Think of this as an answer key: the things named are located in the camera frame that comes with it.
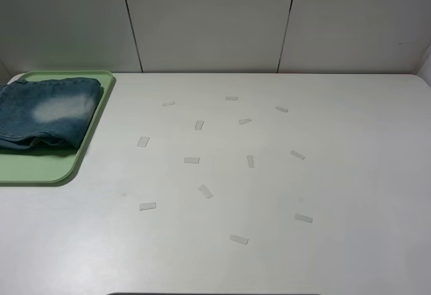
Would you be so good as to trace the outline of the clear tape strip mid left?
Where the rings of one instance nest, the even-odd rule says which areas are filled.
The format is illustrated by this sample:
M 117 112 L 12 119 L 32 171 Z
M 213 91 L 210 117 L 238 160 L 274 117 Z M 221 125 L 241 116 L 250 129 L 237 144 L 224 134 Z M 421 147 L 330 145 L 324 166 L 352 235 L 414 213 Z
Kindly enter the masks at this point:
M 149 142 L 150 138 L 146 136 L 141 136 L 137 142 L 137 147 L 145 148 Z

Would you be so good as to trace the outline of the clear tape strip upper centre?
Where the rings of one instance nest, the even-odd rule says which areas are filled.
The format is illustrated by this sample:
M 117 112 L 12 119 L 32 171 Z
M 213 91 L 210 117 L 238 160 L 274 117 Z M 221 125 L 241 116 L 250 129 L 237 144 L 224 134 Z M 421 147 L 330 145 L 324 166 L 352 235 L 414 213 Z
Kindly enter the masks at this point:
M 243 125 L 243 124 L 249 123 L 249 122 L 251 122 L 251 121 L 252 121 L 252 119 L 240 119 L 240 120 L 238 121 L 238 124 L 239 124 L 239 125 Z

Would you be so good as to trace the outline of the clear tape strip top right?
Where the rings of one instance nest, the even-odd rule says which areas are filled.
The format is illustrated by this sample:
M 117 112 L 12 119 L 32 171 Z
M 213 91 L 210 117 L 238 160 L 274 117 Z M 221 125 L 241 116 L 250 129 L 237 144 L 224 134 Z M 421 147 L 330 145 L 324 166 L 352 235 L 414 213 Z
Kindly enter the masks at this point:
M 288 112 L 288 109 L 284 108 L 282 106 L 276 106 L 275 109 L 278 110 L 278 111 L 281 111 L 281 112 Z

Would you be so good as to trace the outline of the light green plastic tray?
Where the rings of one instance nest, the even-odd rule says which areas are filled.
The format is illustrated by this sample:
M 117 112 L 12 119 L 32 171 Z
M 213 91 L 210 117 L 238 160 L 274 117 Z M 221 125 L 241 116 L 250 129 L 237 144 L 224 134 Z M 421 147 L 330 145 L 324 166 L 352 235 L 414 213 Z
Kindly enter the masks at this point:
M 77 174 L 114 88 L 114 75 L 109 71 L 30 71 L 13 77 L 9 82 L 13 83 L 20 78 L 42 81 L 73 77 L 94 78 L 101 85 L 99 103 L 80 147 L 1 150 L 2 187 L 61 186 Z

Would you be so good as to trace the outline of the clear tape strip lower right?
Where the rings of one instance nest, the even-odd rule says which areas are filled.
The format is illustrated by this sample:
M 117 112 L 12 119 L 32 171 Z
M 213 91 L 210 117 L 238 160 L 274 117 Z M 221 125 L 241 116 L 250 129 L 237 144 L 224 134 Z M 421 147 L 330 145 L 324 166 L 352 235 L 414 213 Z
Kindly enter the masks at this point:
M 295 214 L 294 219 L 298 220 L 298 221 L 301 221 L 301 222 L 306 222 L 306 223 L 309 223 L 309 224 L 312 223 L 312 218 L 311 217 L 305 216 L 305 215 L 302 215 L 302 214 L 298 214 L 298 213 Z

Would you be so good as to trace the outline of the clear tape strip upper right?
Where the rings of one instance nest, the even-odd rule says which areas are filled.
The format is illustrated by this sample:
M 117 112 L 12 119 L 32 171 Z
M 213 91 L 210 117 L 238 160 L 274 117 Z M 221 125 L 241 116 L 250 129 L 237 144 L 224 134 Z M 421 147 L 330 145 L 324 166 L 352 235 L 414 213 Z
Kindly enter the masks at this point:
M 300 158 L 301 160 L 305 159 L 305 156 L 303 156 L 302 154 L 300 154 L 294 150 L 291 150 L 290 153 L 291 153 L 291 155 L 296 156 L 297 158 Z

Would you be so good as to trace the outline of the clear tape strip top left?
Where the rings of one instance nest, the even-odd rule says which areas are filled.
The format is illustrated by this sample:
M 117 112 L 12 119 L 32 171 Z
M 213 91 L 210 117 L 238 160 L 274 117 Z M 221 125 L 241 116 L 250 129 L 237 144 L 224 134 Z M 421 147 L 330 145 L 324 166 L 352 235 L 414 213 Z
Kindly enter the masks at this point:
M 175 101 L 170 101 L 170 102 L 164 102 L 163 103 L 163 106 L 173 106 L 173 105 L 175 105 L 176 104 L 176 102 Z

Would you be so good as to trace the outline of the clear tape strip upright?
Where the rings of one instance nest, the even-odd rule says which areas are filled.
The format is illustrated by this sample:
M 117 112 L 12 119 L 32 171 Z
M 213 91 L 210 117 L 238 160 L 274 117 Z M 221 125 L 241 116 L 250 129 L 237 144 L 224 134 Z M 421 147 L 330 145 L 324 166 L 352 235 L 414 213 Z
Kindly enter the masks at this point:
M 202 130 L 203 124 L 204 124 L 204 121 L 202 121 L 202 120 L 196 121 L 196 123 L 195 123 L 195 129 L 198 130 L 198 131 Z
M 252 155 L 248 155 L 246 158 L 248 162 L 248 167 L 254 168 L 255 167 L 254 157 Z

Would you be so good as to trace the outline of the children's blue denim shorts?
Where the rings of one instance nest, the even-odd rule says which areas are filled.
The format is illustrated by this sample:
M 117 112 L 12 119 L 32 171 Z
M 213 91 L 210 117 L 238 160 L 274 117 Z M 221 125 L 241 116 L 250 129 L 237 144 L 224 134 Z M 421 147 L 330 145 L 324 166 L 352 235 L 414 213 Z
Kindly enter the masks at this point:
M 79 148 L 102 95 L 97 79 L 73 77 L 1 86 L 1 147 Z

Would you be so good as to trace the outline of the clear tape strip middle upright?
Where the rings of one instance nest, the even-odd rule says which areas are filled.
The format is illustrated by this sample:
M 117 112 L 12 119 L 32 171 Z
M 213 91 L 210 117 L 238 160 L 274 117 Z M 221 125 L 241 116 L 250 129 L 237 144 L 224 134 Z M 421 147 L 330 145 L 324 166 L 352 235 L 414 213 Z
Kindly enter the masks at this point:
M 254 157 L 252 155 L 248 155 L 246 158 L 248 162 L 248 167 L 254 168 L 255 167 Z

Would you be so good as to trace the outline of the clear tape strip upright centre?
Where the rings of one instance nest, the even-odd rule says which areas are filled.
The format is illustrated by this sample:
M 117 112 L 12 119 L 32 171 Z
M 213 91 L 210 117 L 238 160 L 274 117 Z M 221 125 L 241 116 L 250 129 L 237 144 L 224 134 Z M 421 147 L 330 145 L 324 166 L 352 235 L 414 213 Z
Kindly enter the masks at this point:
M 204 124 L 204 121 L 202 121 L 202 120 L 196 121 L 196 123 L 195 123 L 195 129 L 198 130 L 198 131 L 202 130 L 203 124 Z

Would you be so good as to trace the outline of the clear tape strip centre left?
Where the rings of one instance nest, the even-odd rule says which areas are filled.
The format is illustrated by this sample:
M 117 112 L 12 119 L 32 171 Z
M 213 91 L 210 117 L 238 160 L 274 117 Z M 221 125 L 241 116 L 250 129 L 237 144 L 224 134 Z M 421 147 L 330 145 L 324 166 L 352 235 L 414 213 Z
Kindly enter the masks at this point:
M 198 164 L 200 161 L 200 158 L 198 157 L 186 157 L 184 158 L 184 163 L 187 164 Z

